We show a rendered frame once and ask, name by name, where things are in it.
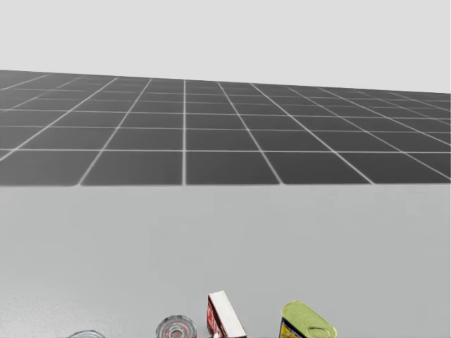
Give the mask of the green and blue rectangular can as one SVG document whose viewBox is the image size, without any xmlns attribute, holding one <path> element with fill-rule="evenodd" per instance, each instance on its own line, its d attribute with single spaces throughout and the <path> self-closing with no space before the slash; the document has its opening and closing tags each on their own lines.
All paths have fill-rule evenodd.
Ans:
<svg viewBox="0 0 451 338">
<path fill-rule="evenodd" d="M 301 301 L 291 301 L 281 310 L 279 338 L 337 338 L 337 330 Z"/>
</svg>

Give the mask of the red and white carton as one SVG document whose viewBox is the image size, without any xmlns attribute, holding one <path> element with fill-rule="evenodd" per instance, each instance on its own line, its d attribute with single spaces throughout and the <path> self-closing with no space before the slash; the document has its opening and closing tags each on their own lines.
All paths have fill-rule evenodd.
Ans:
<svg viewBox="0 0 451 338">
<path fill-rule="evenodd" d="M 224 291 L 208 294 L 206 320 L 212 338 L 247 338 L 247 333 Z"/>
</svg>

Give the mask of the red and white can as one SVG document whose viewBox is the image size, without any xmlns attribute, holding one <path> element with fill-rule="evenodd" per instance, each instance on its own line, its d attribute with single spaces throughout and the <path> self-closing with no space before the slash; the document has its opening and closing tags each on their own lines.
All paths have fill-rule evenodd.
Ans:
<svg viewBox="0 0 451 338">
<path fill-rule="evenodd" d="M 197 338 L 197 326 L 185 315 L 170 315 L 158 324 L 156 338 Z"/>
</svg>

